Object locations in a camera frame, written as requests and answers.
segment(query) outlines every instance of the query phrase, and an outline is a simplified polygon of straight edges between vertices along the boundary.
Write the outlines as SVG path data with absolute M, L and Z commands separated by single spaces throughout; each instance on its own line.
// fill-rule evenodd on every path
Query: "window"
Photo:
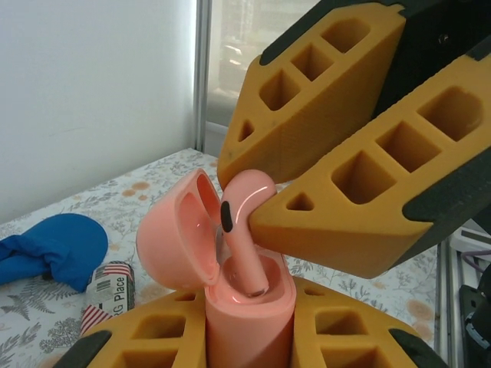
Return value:
M 249 64 L 318 0 L 213 0 L 206 120 L 228 126 Z

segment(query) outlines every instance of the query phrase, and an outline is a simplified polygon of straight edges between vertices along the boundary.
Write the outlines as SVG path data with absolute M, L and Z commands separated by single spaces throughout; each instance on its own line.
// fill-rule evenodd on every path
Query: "floral tablecloth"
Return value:
M 51 215 L 76 212 L 105 228 L 105 261 L 130 262 L 135 271 L 137 304 L 170 290 L 142 269 L 135 250 L 138 225 L 149 208 L 181 177 L 197 167 L 216 180 L 216 158 L 185 149 L 12 222 L 0 225 L 0 238 L 22 233 Z M 437 249 L 364 280 L 295 258 L 291 272 L 350 295 L 412 325 L 433 346 Z M 80 335 L 84 295 L 42 278 L 0 285 L 0 367 L 51 367 Z

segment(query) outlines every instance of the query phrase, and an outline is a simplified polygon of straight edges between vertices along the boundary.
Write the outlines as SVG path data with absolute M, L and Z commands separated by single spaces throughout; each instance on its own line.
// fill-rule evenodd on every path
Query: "earbud case lid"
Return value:
M 137 252 L 143 268 L 173 290 L 197 290 L 219 276 L 220 200 L 203 169 L 184 176 L 143 217 Z

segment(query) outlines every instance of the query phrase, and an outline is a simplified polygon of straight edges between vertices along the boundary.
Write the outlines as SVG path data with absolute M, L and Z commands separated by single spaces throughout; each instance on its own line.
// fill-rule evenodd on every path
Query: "blue cloth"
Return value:
M 93 219 L 55 215 L 0 241 L 0 284 L 48 274 L 84 292 L 106 253 L 107 234 Z

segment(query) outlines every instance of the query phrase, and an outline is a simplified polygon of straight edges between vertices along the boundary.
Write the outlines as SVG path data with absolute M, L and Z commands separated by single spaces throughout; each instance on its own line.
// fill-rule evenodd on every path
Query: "yellow gripper base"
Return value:
M 361 301 L 295 278 L 291 368 L 414 368 L 392 338 L 399 320 Z M 111 337 L 88 368 L 206 368 L 204 293 L 174 292 L 90 329 Z
M 476 198 L 462 180 L 445 183 L 471 159 L 486 155 L 469 171 L 489 172 L 491 56 L 455 59 L 368 122 L 404 28 L 397 10 L 337 8 L 270 64 L 250 66 L 217 171 L 222 187 L 245 169 L 293 179 L 250 217 L 262 247 L 374 278 L 478 212 L 474 201 L 477 212 L 456 225 L 465 209 L 447 203 L 437 224 L 445 215 L 427 209 Z M 449 194 L 431 204 L 436 184 Z M 419 208 L 404 214 L 413 200 Z

